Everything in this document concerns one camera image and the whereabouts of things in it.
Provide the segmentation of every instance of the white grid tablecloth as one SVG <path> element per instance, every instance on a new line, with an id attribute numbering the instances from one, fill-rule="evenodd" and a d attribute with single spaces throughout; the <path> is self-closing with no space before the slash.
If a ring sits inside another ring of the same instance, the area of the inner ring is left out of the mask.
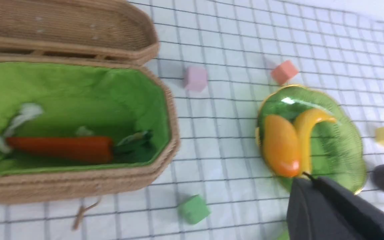
<path id="1" fill-rule="evenodd" d="M 384 22 L 277 0 L 134 0 L 155 22 L 157 59 L 146 64 L 168 85 L 182 146 L 149 187 L 104 196 L 71 231 L 81 204 L 96 198 L 0 205 L 0 240 L 254 240 L 285 229 L 288 193 L 254 143 L 257 109 L 275 92 L 270 71 L 291 60 L 302 84 L 335 98 L 362 135 L 369 173 L 384 163 Z M 209 88 L 183 88 L 183 71 L 205 67 Z M 186 224 L 176 206 L 201 194 L 212 214 Z M 384 203 L 367 181 L 360 196 Z"/>

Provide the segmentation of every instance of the yellow banana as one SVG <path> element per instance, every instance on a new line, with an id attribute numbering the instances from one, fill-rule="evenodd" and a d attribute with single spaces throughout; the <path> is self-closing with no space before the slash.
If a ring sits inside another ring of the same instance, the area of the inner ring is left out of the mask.
<path id="1" fill-rule="evenodd" d="M 300 142 L 300 149 L 302 155 L 302 163 L 300 164 L 300 172 L 312 173 L 311 162 L 311 134 L 315 124 L 320 122 L 335 123 L 336 119 L 327 114 L 325 111 L 312 108 L 301 113 L 296 120 L 294 120 L 294 128 L 296 129 L 297 136 Z"/>

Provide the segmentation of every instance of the orange mango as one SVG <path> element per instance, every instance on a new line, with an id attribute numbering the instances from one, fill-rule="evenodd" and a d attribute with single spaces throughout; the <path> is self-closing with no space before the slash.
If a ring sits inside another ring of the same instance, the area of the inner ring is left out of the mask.
<path id="1" fill-rule="evenodd" d="M 300 175 L 300 143 L 293 125 L 278 115 L 265 118 L 263 156 L 267 164 L 278 176 Z"/>

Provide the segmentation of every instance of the orange carrot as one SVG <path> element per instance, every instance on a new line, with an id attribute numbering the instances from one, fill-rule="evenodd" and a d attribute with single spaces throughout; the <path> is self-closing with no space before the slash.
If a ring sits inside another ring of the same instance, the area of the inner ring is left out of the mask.
<path id="1" fill-rule="evenodd" d="M 6 138 L 15 150 L 42 157 L 65 158 L 92 164 L 113 159 L 113 142 L 108 137 Z"/>

